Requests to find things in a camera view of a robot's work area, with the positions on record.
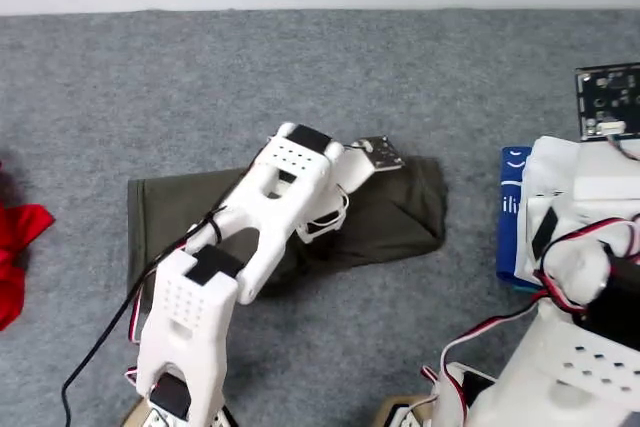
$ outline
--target wire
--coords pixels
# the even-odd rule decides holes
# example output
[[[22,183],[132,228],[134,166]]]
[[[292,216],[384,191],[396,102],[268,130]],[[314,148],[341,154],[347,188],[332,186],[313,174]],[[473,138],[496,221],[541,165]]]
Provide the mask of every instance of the wire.
[[[124,373],[124,378],[127,379],[127,382],[129,382],[131,385],[133,385],[134,387],[136,386],[136,375],[138,374],[138,367],[134,366],[134,367],[129,367],[127,369],[127,371]]]
[[[438,385],[438,374],[428,365],[423,365],[420,368],[420,374],[425,378],[430,380],[434,385]]]
[[[472,329],[469,329],[464,334],[452,340],[442,350],[442,353],[440,354],[440,372],[442,372],[445,375],[447,380],[451,383],[451,385],[453,385],[453,387],[455,388],[458,394],[458,398],[460,399],[460,405],[462,407],[462,419],[463,419],[462,424],[463,425],[467,420],[467,410],[468,410],[467,402],[464,397],[462,386],[456,380],[456,378],[449,372],[449,369],[447,367],[447,354],[456,345],[475,339],[476,337],[479,337],[485,332],[493,329],[497,325],[503,324],[505,322],[511,322],[512,320],[516,320],[516,319],[519,319],[520,317],[527,315],[538,305],[538,302],[540,302],[542,299],[547,297],[549,297],[549,295],[546,292],[539,292],[534,296],[533,300],[526,307],[523,307],[522,309],[517,310],[511,314],[496,315],[493,317],[489,317],[486,320],[483,320]]]
[[[635,214],[633,217],[631,217],[631,222],[633,222],[635,225],[638,225],[638,219],[640,219],[640,213]],[[640,235],[638,236],[638,246],[636,248],[631,248],[631,246],[629,246],[629,249],[627,249],[627,255],[625,255],[625,258],[629,259],[632,258],[632,262],[635,262],[638,257],[638,255],[640,254]]]
[[[129,342],[135,345],[140,345],[140,339],[136,337],[136,333],[138,331],[138,322],[140,319],[140,307],[142,305],[142,294],[144,292],[144,284],[146,280],[156,272],[156,270],[158,270],[157,265],[152,269],[150,269],[149,272],[146,273],[144,277],[144,281],[142,282],[142,285],[140,285],[140,289],[138,289],[138,293],[136,294],[135,300],[133,301],[133,308],[131,309],[131,317],[129,318],[128,338],[129,338]]]
[[[607,135],[607,142],[609,142],[609,145],[611,145],[614,149],[624,155],[627,159],[640,162],[640,157],[637,157],[636,155],[632,154],[624,147],[622,147],[622,142],[616,135]]]
[[[338,190],[340,191],[340,195],[342,196],[342,207],[338,210],[338,215],[328,220],[327,222],[318,222],[316,220],[312,220],[309,223],[315,225],[316,227],[329,227],[331,225],[337,224],[342,219],[347,216],[347,209],[349,208],[350,200],[349,194],[340,186],[340,184],[336,184]]]
[[[402,416],[402,419],[400,419],[400,422],[399,422],[399,424],[398,424],[398,425],[402,425],[402,423],[405,421],[405,419],[406,419],[407,417],[409,417],[409,414],[410,414],[411,412],[413,412],[413,410],[414,410],[416,407],[420,407],[421,405],[424,405],[424,404],[430,404],[430,403],[432,403],[432,402],[435,402],[436,400],[438,400],[438,394],[431,394],[430,396],[425,397],[424,399],[418,400],[417,402],[415,402],[415,403],[411,404],[411,405],[407,408],[407,411],[406,411],[406,412],[404,413],[404,415]]]
[[[542,252],[540,256],[540,264],[538,270],[534,272],[534,276],[540,280],[542,286],[547,290],[549,296],[553,303],[563,312],[569,314],[580,314],[586,310],[586,307],[582,305],[575,304],[570,299],[566,297],[562,289],[558,287],[558,285],[553,280],[549,274],[545,272],[544,261],[546,259],[549,250],[556,244],[560,242],[564,242],[566,240],[574,240],[578,238],[583,238],[588,235],[591,235],[599,230],[610,227],[612,225],[628,225],[630,227],[630,240],[629,247],[627,247],[627,252],[633,253],[635,251],[637,239],[638,239],[638,224],[631,220],[627,220],[621,217],[608,217],[606,219],[599,220],[597,222],[593,222],[592,224],[586,225],[579,229],[568,232],[564,235],[561,235],[557,239],[550,242]]]
[[[225,208],[224,206],[223,207],[217,207],[216,206],[208,214],[215,215],[218,212],[222,211],[224,208]],[[82,361],[74,369],[74,371],[67,378],[67,380],[64,381],[64,383],[62,384],[62,389],[60,391],[60,396],[62,398],[62,406],[64,407],[64,411],[65,411],[65,415],[66,415],[65,427],[70,427],[71,426],[71,409],[69,407],[69,401],[67,399],[67,389],[69,388],[69,386],[78,377],[78,375],[80,375],[80,373],[84,370],[84,368],[87,366],[87,364],[91,361],[91,359],[96,354],[96,352],[98,352],[98,349],[100,349],[100,347],[102,347],[102,344],[104,344],[104,342],[107,340],[107,337],[109,337],[111,332],[113,332],[113,329],[115,328],[115,326],[118,323],[118,321],[122,318],[122,315],[127,310],[127,307],[129,306],[131,301],[136,297],[138,291],[140,290],[140,287],[142,286],[142,284],[144,283],[145,279],[147,278],[147,274],[149,274],[153,269],[155,269],[155,267],[161,261],[163,261],[169,254],[171,254],[174,250],[180,248],[187,240],[189,240],[193,235],[195,235],[205,225],[207,225],[210,222],[210,218],[209,217],[210,217],[209,215],[205,215],[202,218],[202,220],[200,220],[200,222],[198,222],[195,225],[195,227],[193,229],[189,230],[186,234],[184,234],[179,239],[175,240],[173,243],[171,243],[169,246],[167,246],[151,262],[149,262],[149,264],[147,264],[147,266],[143,269],[143,271],[140,273],[140,275],[136,279],[135,283],[133,284],[133,286],[129,290],[129,293],[127,294],[127,297],[122,302],[122,304],[120,305],[120,307],[116,311],[115,315],[113,316],[113,318],[111,319],[111,321],[109,322],[107,327],[104,329],[102,334],[100,334],[100,337],[98,337],[98,340],[96,340],[95,344],[93,344],[93,347],[91,347],[91,349],[89,350],[87,355],[84,357],[84,359],[82,359]]]
[[[347,145],[347,144],[342,144],[342,146],[345,149],[351,149],[351,150],[367,150],[367,148],[364,145]]]

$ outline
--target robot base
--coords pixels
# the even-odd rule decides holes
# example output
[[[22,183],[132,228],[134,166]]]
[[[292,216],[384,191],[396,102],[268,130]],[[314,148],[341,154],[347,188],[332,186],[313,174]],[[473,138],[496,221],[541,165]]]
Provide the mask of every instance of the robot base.
[[[371,427],[423,427],[431,422],[433,406],[419,405],[407,415],[410,405],[423,399],[425,395],[404,395],[389,397],[380,406]]]
[[[581,329],[543,300],[499,379],[467,399],[465,427],[618,427],[639,410],[637,365],[638,352]],[[460,399],[442,381],[432,427],[461,423]]]
[[[129,412],[121,427],[183,427],[183,425],[187,425],[186,422],[165,420],[149,406],[145,399],[141,399]],[[211,427],[238,427],[238,424],[233,418],[227,417],[224,411],[220,411]]]

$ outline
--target robotic arm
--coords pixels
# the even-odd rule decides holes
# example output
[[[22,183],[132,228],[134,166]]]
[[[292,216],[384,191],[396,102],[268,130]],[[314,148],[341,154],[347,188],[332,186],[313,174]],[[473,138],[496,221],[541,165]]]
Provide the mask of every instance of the robotic arm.
[[[280,127],[212,221],[158,265],[136,378],[136,390],[153,408],[145,426],[212,425],[224,406],[226,338],[236,302],[253,302],[294,231],[311,242],[339,229],[348,194],[374,172],[402,165],[386,137],[345,148],[302,125]],[[245,228],[260,235],[242,265],[216,245]]]
[[[458,391],[440,372],[432,427],[616,427],[640,411],[640,238],[625,220],[637,202],[538,201],[527,244],[549,298],[497,379],[449,364]]]

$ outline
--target black cable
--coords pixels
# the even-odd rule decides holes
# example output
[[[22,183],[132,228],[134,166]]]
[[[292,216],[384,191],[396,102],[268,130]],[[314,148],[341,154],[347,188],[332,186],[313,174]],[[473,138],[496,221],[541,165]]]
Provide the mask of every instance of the black cable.
[[[213,220],[214,215],[215,212],[209,211],[205,215],[205,219],[211,225],[211,227],[213,227],[213,231],[216,233],[216,244],[219,244],[220,242],[222,242],[222,231],[220,230],[220,226],[218,225],[218,223]]]
[[[131,303],[133,298],[138,293],[138,290],[140,289],[140,286],[143,284],[147,273],[149,273],[149,271],[151,269],[153,269],[156,265],[158,265],[162,260],[164,260],[174,250],[176,250],[177,248],[182,246],[187,240],[189,240],[196,233],[198,233],[200,230],[202,230],[202,228],[205,225],[207,225],[208,223],[212,222],[213,215],[217,214],[218,212],[220,212],[223,209],[224,209],[224,207],[216,207],[213,210],[209,211],[207,213],[207,215],[205,215],[204,218],[202,220],[200,220],[200,222],[198,222],[193,229],[189,230],[186,234],[184,234],[179,239],[177,239],[173,243],[171,243],[168,247],[166,247],[151,262],[149,262],[145,266],[145,268],[140,273],[140,275],[136,279],[135,283],[131,287],[131,290],[129,290],[129,293],[127,294],[127,297],[125,298],[124,302],[122,302],[122,304],[118,308],[118,311],[116,312],[116,314],[113,316],[113,318],[111,319],[111,321],[109,322],[107,327],[104,329],[102,334],[100,334],[100,337],[98,337],[98,340],[96,340],[95,344],[93,344],[93,347],[91,347],[91,350],[89,350],[89,353],[87,353],[87,355],[84,357],[84,359],[82,359],[82,362],[80,362],[78,364],[78,366],[71,373],[71,375],[67,378],[67,380],[65,380],[64,384],[62,384],[62,390],[60,391],[60,395],[62,397],[62,405],[64,407],[64,411],[65,411],[65,415],[66,415],[65,427],[71,427],[71,409],[69,407],[69,401],[67,399],[67,389],[73,383],[73,381],[78,377],[78,375],[80,375],[80,373],[84,370],[84,368],[91,361],[91,359],[96,354],[96,352],[98,352],[100,347],[102,347],[102,344],[104,344],[104,342],[107,340],[107,337],[109,337],[111,332],[113,332],[113,329],[117,325],[118,321],[120,320],[122,315],[127,310],[127,307],[129,306],[129,304]]]
[[[620,139],[617,136],[608,135],[607,142],[609,142],[609,145],[611,145],[614,149],[616,149],[618,152],[624,155],[627,159],[633,160],[635,162],[640,162],[640,158],[636,157],[634,154],[625,150],[625,148],[622,147],[622,143],[620,142]]]
[[[576,230],[572,230],[571,232],[567,232],[566,234],[561,235],[560,237],[558,237],[557,239],[553,240],[552,242],[550,242],[545,249],[542,252],[542,255],[540,256],[540,260],[539,260],[539,265],[538,265],[538,269],[534,270],[533,275],[534,277],[536,277],[538,280],[540,280],[540,282],[542,283],[543,287],[545,287],[547,289],[547,291],[549,292],[550,298],[553,301],[553,303],[556,305],[556,307],[558,307],[560,310],[562,310],[563,312],[566,312],[568,314],[576,314],[576,309],[582,309],[580,306],[576,305],[575,308],[569,306],[565,306],[563,305],[563,302],[558,299],[556,297],[556,295],[553,292],[553,288],[554,285],[553,284],[553,277],[550,277],[546,272],[545,272],[545,267],[544,267],[544,261],[546,259],[547,253],[549,252],[549,250],[551,249],[551,247],[553,247],[554,245],[560,243],[560,242],[564,242],[565,240],[570,240],[570,239],[576,239],[579,237],[582,237],[586,234],[589,234],[591,232],[595,232],[596,230],[602,228],[602,227],[606,227],[607,225],[613,225],[613,222],[615,221],[620,221],[620,220],[625,220],[619,217],[607,217],[606,219],[601,219],[598,220],[596,222],[592,222],[591,224],[585,225],[584,227],[580,227],[579,229]]]

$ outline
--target olive green cloth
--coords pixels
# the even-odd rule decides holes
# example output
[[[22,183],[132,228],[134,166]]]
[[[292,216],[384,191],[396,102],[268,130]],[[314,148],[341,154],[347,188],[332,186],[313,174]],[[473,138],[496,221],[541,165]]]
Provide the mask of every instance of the olive green cloth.
[[[165,246],[200,220],[242,170],[132,180],[128,186],[129,285]],[[263,289],[275,294],[302,277],[358,265],[427,254],[444,242],[446,186],[437,161],[409,157],[402,169],[374,174],[350,195],[339,231],[304,244],[297,235]],[[222,248],[246,262],[257,242],[256,231],[243,231]],[[145,285],[148,310],[153,279]]]

